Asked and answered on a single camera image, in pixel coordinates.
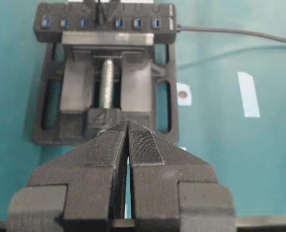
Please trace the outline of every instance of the blue usb port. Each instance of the blue usb port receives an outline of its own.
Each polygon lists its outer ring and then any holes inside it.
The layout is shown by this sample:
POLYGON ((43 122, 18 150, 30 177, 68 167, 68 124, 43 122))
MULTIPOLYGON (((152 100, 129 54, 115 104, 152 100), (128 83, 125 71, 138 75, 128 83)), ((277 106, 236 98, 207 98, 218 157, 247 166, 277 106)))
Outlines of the blue usb port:
POLYGON ((60 22, 60 27, 67 28, 67 25, 68 25, 67 18, 62 19, 60 22))
POLYGON ((160 19, 159 18, 155 18, 153 20, 152 26, 154 29, 158 29, 160 27, 160 19))
POLYGON ((139 28, 141 28, 141 26, 142 26, 142 20, 141 20, 140 18, 136 18, 136 19, 134 20, 134 27, 135 27, 136 29, 139 29, 139 28))
POLYGON ((86 19, 85 19, 85 17, 82 17, 82 19, 80 20, 80 26, 82 28, 85 28, 86 25, 87 25, 86 19))
POLYGON ((115 24, 116 28, 122 28, 123 26, 123 21, 122 18, 117 18, 116 19, 116 24, 115 24))
POLYGON ((49 17, 47 15, 44 15, 42 18, 42 27, 43 28, 48 28, 49 27, 49 17))

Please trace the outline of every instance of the white tape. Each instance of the white tape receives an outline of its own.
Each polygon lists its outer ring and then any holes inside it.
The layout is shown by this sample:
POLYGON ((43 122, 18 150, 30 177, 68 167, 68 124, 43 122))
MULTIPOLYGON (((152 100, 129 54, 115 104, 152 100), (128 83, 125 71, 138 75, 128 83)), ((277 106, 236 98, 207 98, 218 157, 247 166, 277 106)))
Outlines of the white tape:
POLYGON ((246 72, 238 72, 245 117, 260 118, 254 78, 246 72))

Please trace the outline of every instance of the small sticker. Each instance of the small sticker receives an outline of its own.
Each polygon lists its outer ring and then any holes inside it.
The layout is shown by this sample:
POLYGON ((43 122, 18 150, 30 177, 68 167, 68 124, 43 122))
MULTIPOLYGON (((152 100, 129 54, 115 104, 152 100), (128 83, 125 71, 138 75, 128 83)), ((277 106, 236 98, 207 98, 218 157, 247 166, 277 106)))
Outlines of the small sticker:
POLYGON ((260 118, 254 78, 246 72, 238 72, 241 99, 245 117, 260 118))
POLYGON ((192 105, 192 94, 189 85, 177 83, 177 101, 178 105, 181 106, 192 105))

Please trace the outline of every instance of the metal lead screw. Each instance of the metal lead screw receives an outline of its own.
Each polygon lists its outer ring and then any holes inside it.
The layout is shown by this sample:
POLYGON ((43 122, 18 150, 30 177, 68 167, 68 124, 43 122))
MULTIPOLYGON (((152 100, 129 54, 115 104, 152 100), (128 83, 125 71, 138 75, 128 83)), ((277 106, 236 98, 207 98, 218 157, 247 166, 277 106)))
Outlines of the metal lead screw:
POLYGON ((99 108, 110 109, 113 106, 114 63, 106 59, 102 66, 99 108))

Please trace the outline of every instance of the black 3d printed vise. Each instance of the black 3d printed vise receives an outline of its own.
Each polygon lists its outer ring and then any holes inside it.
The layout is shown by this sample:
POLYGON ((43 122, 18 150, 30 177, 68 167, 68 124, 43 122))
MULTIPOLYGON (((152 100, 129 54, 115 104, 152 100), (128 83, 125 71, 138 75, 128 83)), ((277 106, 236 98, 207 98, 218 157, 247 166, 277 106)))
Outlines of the black 3d printed vise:
POLYGON ((174 144, 178 142, 173 4, 41 3, 34 31, 48 43, 34 141, 42 145, 77 145, 121 121, 135 120, 174 144), (56 44, 64 62, 53 60, 56 44), (155 62, 155 44, 166 45, 166 64, 155 62), (49 84, 62 83, 54 128, 46 130, 49 84), (157 132, 156 89, 168 89, 169 130, 157 132))
POLYGON ((235 205, 210 164, 130 121, 36 168, 6 231, 235 232, 235 205))

